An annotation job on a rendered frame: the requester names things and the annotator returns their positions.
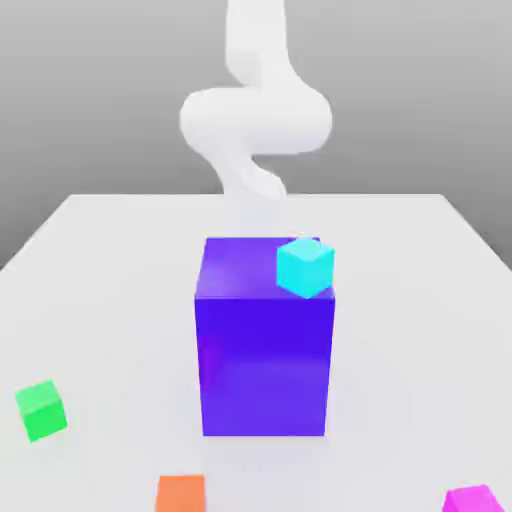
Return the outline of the small cyan cube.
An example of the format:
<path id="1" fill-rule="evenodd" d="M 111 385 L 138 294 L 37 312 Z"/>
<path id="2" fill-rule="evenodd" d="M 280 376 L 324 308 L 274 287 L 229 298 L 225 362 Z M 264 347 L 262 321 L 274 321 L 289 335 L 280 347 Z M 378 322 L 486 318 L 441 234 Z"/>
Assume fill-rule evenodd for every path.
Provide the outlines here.
<path id="1" fill-rule="evenodd" d="M 305 299 L 333 284 L 335 249 L 315 238 L 296 238 L 277 249 L 276 283 Z"/>

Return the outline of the small orange cube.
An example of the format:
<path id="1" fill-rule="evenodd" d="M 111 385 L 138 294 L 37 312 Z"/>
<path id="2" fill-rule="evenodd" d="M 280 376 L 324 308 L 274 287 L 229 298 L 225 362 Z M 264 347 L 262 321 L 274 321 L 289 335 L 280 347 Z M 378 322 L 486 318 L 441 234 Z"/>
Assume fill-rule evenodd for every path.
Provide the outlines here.
<path id="1" fill-rule="evenodd" d="M 161 476 L 155 512 L 206 512 L 204 476 Z"/>

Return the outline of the small green cube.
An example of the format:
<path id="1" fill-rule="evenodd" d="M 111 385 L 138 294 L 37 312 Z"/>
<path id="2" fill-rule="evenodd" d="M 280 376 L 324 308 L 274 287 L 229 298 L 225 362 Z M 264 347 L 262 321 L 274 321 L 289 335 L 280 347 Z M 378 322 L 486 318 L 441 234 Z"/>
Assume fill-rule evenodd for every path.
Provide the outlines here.
<path id="1" fill-rule="evenodd" d="M 62 398 L 52 380 L 17 391 L 15 400 L 30 442 L 68 426 Z"/>

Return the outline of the small magenta cube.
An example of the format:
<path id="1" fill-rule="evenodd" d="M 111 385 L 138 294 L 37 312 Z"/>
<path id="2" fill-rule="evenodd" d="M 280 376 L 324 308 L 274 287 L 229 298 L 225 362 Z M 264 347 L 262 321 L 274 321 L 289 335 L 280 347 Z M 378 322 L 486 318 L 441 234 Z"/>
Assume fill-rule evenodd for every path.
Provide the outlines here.
<path id="1" fill-rule="evenodd" d="M 487 485 L 478 485 L 449 490 L 441 512 L 505 512 L 505 510 Z"/>

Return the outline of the large purple box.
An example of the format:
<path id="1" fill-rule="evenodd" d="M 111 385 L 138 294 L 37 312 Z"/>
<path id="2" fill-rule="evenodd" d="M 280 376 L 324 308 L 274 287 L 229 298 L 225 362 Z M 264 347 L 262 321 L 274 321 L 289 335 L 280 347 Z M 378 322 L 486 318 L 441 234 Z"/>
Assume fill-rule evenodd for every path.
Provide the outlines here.
<path id="1" fill-rule="evenodd" d="M 277 249 L 294 239 L 205 241 L 194 301 L 206 436 L 325 432 L 335 292 L 277 285 Z"/>

